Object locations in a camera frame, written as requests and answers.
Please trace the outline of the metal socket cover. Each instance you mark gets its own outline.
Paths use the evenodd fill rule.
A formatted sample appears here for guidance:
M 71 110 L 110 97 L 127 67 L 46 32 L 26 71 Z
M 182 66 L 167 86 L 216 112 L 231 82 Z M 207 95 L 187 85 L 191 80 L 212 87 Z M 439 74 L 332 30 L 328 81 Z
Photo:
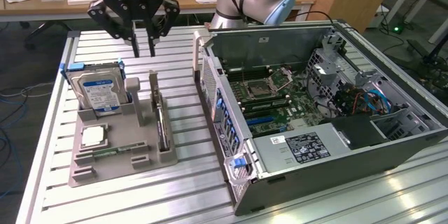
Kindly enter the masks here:
M 282 67 L 278 70 L 275 70 L 270 76 L 270 83 L 274 84 L 278 88 L 287 85 L 291 81 L 292 81 L 292 75 L 286 67 Z

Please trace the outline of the black chair base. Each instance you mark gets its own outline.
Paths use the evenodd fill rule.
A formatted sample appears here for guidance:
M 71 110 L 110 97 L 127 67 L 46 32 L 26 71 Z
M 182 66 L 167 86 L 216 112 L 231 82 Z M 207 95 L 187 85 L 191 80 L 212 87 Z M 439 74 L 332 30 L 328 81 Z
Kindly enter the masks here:
M 50 20 L 46 21 L 26 37 L 24 39 L 24 48 L 27 50 L 35 50 L 36 46 L 32 44 L 32 39 L 47 31 L 52 26 L 60 26 L 66 31 L 72 31 L 72 28 L 62 20 Z

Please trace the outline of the grey power supply unit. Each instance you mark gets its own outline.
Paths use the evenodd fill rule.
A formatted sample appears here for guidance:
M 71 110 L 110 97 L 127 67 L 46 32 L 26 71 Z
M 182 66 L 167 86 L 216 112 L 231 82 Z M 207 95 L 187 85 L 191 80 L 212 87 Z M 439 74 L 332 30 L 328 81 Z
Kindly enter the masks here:
M 331 123 L 258 137 L 254 143 L 268 173 L 298 169 L 351 152 Z

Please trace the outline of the CPU socket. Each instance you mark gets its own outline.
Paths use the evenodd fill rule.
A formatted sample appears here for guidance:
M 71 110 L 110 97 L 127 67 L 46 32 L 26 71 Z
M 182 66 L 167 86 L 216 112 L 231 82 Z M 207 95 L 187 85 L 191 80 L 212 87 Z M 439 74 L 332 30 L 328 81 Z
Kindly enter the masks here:
M 248 82 L 247 87 L 254 97 L 267 97 L 272 94 L 270 85 L 264 80 L 255 80 Z

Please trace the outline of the open dark PC case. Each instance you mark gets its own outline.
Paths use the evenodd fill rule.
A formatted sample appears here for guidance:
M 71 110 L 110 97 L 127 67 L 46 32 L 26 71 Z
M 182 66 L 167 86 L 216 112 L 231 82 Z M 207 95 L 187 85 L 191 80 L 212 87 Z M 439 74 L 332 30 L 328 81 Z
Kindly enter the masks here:
M 306 69 L 319 48 L 338 52 L 358 71 L 355 85 L 327 98 L 339 112 L 328 123 L 351 152 L 298 169 L 268 173 L 227 70 L 282 64 Z M 448 137 L 448 108 L 342 22 L 202 28 L 194 33 L 194 72 L 238 216 L 390 171 Z M 231 162 L 240 157 L 247 165 L 235 169 Z

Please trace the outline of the black floor stand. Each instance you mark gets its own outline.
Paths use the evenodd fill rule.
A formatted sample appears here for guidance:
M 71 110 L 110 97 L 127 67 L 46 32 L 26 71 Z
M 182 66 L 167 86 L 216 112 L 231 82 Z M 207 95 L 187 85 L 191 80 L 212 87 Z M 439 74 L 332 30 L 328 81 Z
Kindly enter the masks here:
M 448 58 L 439 56 L 447 42 L 448 35 L 436 44 L 434 50 L 428 52 L 416 40 L 408 39 L 408 49 L 416 51 L 420 55 L 420 58 L 412 62 L 414 71 L 423 79 L 431 80 L 439 89 L 448 91 Z

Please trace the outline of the green RAM stick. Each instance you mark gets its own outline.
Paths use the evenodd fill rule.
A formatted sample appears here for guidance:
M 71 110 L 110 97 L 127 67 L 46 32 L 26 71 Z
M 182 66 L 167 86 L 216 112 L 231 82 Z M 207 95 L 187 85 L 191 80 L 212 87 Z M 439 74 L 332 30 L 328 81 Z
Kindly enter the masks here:
M 94 151 L 92 155 L 95 158 L 110 157 L 128 153 L 135 147 L 138 147 L 138 145 L 126 145 L 123 147 L 106 148 L 103 150 Z

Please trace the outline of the graphics card with metal bracket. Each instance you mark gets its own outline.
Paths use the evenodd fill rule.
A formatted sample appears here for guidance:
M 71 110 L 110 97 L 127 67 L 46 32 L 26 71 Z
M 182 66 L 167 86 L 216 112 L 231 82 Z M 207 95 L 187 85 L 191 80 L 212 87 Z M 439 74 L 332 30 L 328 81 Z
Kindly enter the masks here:
M 158 132 L 159 132 L 159 151 L 166 152 L 170 150 L 170 142 L 167 140 L 167 130 L 164 125 L 164 103 L 163 97 L 159 89 L 158 73 L 150 70 L 150 87 L 151 87 L 151 103 L 152 111 L 156 116 L 158 121 Z

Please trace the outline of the blue expansion slot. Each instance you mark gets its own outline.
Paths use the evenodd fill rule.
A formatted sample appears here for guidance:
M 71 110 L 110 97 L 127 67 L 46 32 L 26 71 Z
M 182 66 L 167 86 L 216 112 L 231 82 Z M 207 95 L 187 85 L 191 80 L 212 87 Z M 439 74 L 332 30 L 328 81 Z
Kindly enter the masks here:
M 263 123 L 271 123 L 275 120 L 274 116 L 263 116 L 258 118 L 250 118 L 246 120 L 246 123 L 248 126 L 263 124 Z

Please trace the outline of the hard disk with blue carrier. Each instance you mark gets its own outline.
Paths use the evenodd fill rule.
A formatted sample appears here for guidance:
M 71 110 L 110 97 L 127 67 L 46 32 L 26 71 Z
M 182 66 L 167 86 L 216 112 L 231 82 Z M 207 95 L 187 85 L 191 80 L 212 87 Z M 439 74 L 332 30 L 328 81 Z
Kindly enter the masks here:
M 131 97 L 124 88 L 124 63 L 84 62 L 60 65 L 62 75 L 72 87 L 82 110 L 92 110 L 95 116 L 122 113 L 122 105 Z

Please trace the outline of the silver CPU chip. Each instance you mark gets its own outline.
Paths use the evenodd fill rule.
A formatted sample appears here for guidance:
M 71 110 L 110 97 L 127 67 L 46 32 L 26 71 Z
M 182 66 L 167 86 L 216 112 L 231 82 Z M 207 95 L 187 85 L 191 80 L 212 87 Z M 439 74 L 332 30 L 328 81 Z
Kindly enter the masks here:
M 104 141 L 104 134 L 102 126 L 86 128 L 82 134 L 82 147 L 99 145 Z

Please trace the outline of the grey parts rack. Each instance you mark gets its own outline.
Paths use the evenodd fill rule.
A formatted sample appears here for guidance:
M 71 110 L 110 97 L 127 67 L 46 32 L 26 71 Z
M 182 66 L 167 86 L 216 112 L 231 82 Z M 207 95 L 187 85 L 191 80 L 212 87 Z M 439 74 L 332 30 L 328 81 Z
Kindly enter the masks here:
M 132 102 L 122 105 L 122 113 L 95 116 L 92 110 L 78 110 L 72 160 L 70 165 L 68 185 L 79 187 L 104 180 L 155 170 L 178 163 L 175 141 L 171 128 L 167 100 L 164 103 L 164 125 L 170 150 L 159 151 L 158 121 L 150 99 L 142 100 L 139 78 L 126 79 L 126 89 Z M 104 141 L 95 146 L 82 147 L 82 134 L 86 128 L 102 126 Z M 138 145 L 128 153 L 95 158 L 94 151 L 126 145 Z

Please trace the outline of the green motherboard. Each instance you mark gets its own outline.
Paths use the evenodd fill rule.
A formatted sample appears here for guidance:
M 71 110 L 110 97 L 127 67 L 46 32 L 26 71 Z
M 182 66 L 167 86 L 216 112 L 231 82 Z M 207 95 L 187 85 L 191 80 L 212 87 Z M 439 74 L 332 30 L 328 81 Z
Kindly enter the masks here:
M 282 67 L 290 70 L 292 81 L 278 88 L 270 83 L 270 76 Z M 263 116 L 275 117 L 271 123 L 248 126 L 254 137 L 295 130 L 290 123 L 294 119 L 304 119 L 310 126 L 316 126 L 328 123 L 330 119 L 339 115 L 336 108 L 331 105 L 330 99 L 323 95 L 310 95 L 307 88 L 308 79 L 306 77 L 307 70 L 295 64 L 267 65 L 251 69 L 242 67 L 227 70 L 227 78 L 244 120 Z M 270 96 L 254 97 L 250 93 L 247 83 L 255 80 L 264 80 L 267 82 L 272 93 Z M 244 112 L 243 105 L 275 100 L 288 100 L 290 105 L 278 109 Z

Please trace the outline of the black RAM stick with labels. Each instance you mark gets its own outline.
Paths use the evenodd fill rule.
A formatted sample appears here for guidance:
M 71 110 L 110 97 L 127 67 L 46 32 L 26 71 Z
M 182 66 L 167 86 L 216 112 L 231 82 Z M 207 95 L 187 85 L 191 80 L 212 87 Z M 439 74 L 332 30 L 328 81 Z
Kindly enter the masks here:
M 288 105 L 290 105 L 288 100 L 275 100 L 275 101 L 248 103 L 248 104 L 243 105 L 243 108 L 246 109 L 244 112 L 252 112 L 252 111 L 283 108 Z

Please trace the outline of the perforated metal disk bay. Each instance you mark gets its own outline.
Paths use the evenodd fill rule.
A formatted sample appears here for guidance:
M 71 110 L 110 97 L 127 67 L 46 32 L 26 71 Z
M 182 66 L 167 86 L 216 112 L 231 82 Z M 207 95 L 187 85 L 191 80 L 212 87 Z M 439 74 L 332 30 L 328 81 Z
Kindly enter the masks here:
M 339 90 L 355 85 L 358 71 L 338 52 L 315 49 L 306 69 L 311 96 L 332 98 Z

